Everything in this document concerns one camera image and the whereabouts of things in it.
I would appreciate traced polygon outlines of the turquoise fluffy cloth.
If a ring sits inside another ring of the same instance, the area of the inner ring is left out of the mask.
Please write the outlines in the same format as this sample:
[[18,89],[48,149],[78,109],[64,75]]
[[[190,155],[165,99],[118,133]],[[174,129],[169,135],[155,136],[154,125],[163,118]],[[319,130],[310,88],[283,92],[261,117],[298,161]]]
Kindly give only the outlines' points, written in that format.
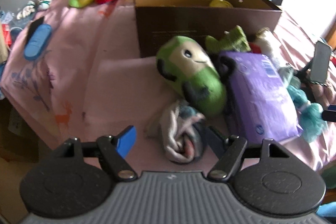
[[310,102],[307,98],[301,88],[300,79],[294,75],[294,68],[280,67],[278,73],[299,114],[298,122],[303,129],[302,137],[308,143],[315,141],[327,127],[326,121],[322,119],[322,106],[319,103]]

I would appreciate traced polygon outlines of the grey pink socks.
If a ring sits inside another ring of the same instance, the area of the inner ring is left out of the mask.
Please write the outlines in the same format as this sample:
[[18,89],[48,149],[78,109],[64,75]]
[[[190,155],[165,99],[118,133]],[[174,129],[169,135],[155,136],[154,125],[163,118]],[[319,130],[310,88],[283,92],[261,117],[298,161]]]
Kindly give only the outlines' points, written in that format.
[[177,164],[199,159],[207,146],[206,117],[179,99],[155,115],[145,128],[145,135],[157,138],[165,156]]

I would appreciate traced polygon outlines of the green bean plush doll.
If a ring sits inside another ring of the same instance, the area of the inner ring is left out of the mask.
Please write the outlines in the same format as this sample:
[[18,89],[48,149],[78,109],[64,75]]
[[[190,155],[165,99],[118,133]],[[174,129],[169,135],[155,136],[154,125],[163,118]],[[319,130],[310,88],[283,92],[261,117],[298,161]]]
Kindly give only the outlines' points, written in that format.
[[223,112],[226,87],[209,55],[195,40],[171,38],[158,50],[156,67],[165,81],[204,116],[213,118]]

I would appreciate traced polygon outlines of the white fluffy towel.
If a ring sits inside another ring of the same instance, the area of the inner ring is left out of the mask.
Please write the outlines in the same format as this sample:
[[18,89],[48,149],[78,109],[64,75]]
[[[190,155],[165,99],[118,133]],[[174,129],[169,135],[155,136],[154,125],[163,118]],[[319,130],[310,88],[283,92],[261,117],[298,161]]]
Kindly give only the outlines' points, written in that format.
[[274,37],[269,28],[260,29],[256,33],[253,43],[260,47],[261,53],[270,59],[276,70],[286,65],[286,60],[281,55],[281,43]]

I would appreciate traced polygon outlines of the green knitted sock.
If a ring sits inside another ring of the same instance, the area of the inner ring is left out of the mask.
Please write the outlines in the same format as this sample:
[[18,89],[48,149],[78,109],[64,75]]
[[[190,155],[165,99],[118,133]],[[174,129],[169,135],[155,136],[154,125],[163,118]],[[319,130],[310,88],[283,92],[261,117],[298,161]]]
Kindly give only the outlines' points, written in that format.
[[206,36],[205,46],[208,53],[218,54],[221,51],[250,52],[247,37],[240,26],[226,31],[224,36],[217,40],[212,36]]

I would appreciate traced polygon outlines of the yellow plush toy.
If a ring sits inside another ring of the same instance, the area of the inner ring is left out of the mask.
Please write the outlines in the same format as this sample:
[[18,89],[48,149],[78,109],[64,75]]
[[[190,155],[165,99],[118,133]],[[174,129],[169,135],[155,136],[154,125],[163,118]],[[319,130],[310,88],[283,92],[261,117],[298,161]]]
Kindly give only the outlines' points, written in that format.
[[221,8],[233,8],[234,6],[226,0],[212,0],[209,4],[210,7],[221,7]]

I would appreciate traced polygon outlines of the purple plastic pad package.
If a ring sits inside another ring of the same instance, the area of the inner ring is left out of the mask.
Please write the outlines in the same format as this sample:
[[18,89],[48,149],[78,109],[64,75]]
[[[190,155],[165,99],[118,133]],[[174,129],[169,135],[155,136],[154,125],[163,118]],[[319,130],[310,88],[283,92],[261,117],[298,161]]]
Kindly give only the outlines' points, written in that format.
[[226,57],[235,64],[226,85],[229,131],[251,144],[265,138],[289,141],[299,137],[303,129],[294,103],[270,59],[263,54],[222,51],[219,61]]

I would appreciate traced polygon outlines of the blue glasses case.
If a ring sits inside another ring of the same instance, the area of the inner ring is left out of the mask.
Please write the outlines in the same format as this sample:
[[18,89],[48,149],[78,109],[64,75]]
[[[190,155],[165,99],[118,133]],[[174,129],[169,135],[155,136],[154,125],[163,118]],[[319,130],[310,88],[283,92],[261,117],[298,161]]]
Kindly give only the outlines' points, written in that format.
[[44,51],[52,35],[49,24],[41,24],[29,38],[23,51],[24,58],[28,61],[36,60]]

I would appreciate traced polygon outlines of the brown cardboard box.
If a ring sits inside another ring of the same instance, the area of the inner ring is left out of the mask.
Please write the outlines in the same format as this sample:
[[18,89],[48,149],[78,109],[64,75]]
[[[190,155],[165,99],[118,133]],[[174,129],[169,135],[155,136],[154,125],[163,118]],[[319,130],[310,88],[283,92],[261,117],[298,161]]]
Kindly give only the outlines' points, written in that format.
[[141,57],[155,56],[174,36],[200,45],[207,35],[220,39],[240,26],[246,36],[267,27],[274,30],[282,10],[270,0],[226,0],[233,8],[210,7],[212,0],[134,0]]

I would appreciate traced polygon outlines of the black smartphone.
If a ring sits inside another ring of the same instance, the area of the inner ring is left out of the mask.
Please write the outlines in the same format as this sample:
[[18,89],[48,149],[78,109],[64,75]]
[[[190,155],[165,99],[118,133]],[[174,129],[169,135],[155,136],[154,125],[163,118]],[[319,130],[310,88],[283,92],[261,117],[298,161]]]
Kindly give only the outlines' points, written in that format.
[[45,17],[42,16],[36,20],[34,20],[30,26],[29,26],[29,29],[27,31],[27,36],[26,36],[26,43],[29,42],[29,40],[31,39],[32,35],[34,34],[34,32],[37,30],[37,28],[42,25],[44,23],[44,19]]

